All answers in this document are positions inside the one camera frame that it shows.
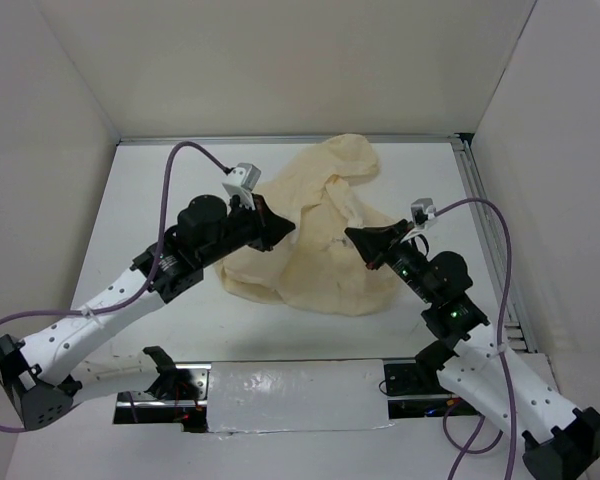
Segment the cream yellow zip jacket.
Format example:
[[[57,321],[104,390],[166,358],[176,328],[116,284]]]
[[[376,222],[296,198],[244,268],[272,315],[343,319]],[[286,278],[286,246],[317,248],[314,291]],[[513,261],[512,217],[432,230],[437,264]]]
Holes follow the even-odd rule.
[[[345,234],[348,227],[394,224],[354,191],[379,172],[379,157],[361,135],[336,136],[302,150],[256,189],[295,230],[271,252],[245,247],[217,262],[223,288],[250,301],[323,314],[387,309],[398,293],[397,279],[386,267],[367,269]]]

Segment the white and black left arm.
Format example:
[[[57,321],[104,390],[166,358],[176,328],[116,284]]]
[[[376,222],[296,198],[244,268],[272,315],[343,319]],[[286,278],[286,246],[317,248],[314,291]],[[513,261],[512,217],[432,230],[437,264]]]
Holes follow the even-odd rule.
[[[23,339],[0,337],[0,385],[26,431],[35,431],[100,396],[144,391],[164,399],[179,387],[193,391],[191,375],[159,346],[101,365],[87,358],[133,322],[161,309],[200,283],[205,268],[248,246],[274,249],[295,225],[263,196],[244,206],[213,195],[194,198],[175,225],[103,292],[78,310]]]

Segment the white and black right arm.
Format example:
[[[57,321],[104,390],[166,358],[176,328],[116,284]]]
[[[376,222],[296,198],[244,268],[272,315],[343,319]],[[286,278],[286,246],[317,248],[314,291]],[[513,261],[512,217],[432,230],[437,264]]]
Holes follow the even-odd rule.
[[[600,457],[600,414],[578,408],[546,383],[507,344],[469,298],[464,258],[432,259],[405,241],[411,223],[348,228],[346,236],[370,270],[390,268],[427,304],[422,317],[435,340],[419,352],[421,388],[459,396],[513,440],[536,479],[577,479]]]

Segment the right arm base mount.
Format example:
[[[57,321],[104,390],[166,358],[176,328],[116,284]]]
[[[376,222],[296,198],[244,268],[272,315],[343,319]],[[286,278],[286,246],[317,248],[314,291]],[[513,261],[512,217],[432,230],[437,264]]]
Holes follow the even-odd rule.
[[[391,420],[442,418],[451,408],[452,416],[476,416],[477,411],[426,376],[413,360],[383,364],[384,379],[378,388],[387,399]]]

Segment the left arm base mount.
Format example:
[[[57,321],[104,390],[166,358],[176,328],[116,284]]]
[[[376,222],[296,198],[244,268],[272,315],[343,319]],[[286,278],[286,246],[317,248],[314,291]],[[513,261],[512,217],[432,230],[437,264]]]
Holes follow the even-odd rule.
[[[211,365],[177,363],[161,347],[145,347],[150,372],[147,387],[116,397],[115,425],[174,424],[187,433],[206,433]]]

